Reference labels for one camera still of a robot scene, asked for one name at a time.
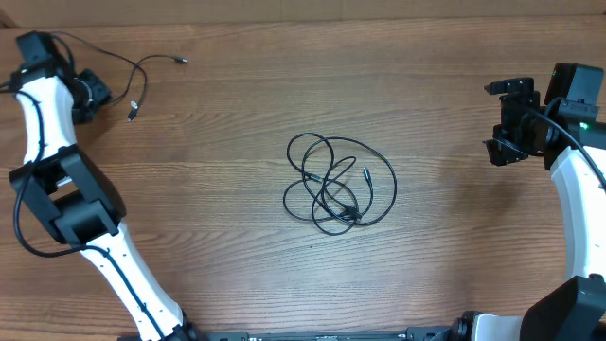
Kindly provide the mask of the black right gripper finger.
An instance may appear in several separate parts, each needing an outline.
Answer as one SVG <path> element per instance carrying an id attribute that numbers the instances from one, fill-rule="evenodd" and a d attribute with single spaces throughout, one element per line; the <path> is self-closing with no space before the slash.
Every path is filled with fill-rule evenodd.
<path id="1" fill-rule="evenodd" d="M 533 78 L 516 78 L 502 81 L 494 81 L 484 86 L 484 90 L 490 95 L 501 95 L 511 93 L 534 92 Z"/>
<path id="2" fill-rule="evenodd" d="M 483 143 L 494 166 L 502 167 L 528 159 L 527 153 L 520 151 L 515 144 L 507 140 L 493 138 L 484 140 Z"/>

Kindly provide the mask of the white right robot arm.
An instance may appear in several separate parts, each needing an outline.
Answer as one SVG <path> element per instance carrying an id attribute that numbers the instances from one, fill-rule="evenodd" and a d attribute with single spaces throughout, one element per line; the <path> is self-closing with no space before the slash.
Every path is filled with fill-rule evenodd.
<path id="1" fill-rule="evenodd" d="M 566 245 L 562 285 L 522 316 L 467 311 L 437 340 L 602 340 L 605 337 L 605 125 L 597 104 L 605 72 L 555 65 L 541 95 L 532 78 L 494 81 L 501 121 L 487 140 L 492 165 L 540 157 L 560 198 Z"/>

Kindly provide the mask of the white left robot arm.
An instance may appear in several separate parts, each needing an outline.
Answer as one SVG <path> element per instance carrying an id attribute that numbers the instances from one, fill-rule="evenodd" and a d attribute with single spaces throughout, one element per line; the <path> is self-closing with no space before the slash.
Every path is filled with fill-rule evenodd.
<path id="1" fill-rule="evenodd" d="M 132 317 L 136 339 L 205 339 L 153 276 L 122 197 L 78 145 L 76 126 L 116 102 L 111 90 L 91 69 L 77 69 L 59 32 L 30 31 L 16 44 L 24 62 L 1 91 L 19 101 L 27 130 L 23 165 L 9 174 L 17 241 L 37 257 L 90 261 Z"/>

